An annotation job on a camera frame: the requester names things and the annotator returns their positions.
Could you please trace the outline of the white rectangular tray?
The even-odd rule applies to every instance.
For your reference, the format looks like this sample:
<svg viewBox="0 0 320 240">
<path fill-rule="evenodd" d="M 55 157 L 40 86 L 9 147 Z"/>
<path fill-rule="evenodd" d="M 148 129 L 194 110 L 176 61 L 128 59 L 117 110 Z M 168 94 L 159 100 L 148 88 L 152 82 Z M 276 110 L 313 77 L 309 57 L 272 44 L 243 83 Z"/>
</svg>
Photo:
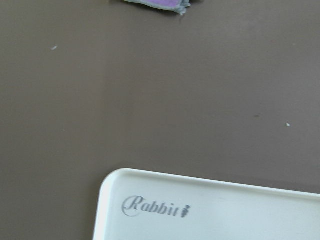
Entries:
<svg viewBox="0 0 320 240">
<path fill-rule="evenodd" d="M 103 181 L 95 240 L 317 240 L 320 196 L 121 168 Z"/>
</svg>

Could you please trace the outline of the folded grey purple cloth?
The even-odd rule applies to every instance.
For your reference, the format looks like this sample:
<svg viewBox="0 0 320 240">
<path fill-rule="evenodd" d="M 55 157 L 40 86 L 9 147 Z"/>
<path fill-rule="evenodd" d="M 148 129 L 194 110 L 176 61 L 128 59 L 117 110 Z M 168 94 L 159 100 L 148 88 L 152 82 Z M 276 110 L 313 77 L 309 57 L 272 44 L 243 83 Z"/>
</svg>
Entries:
<svg viewBox="0 0 320 240">
<path fill-rule="evenodd" d="M 124 2 L 140 4 L 150 8 L 170 11 L 181 16 L 187 12 L 187 8 L 191 6 L 189 0 L 124 0 Z"/>
</svg>

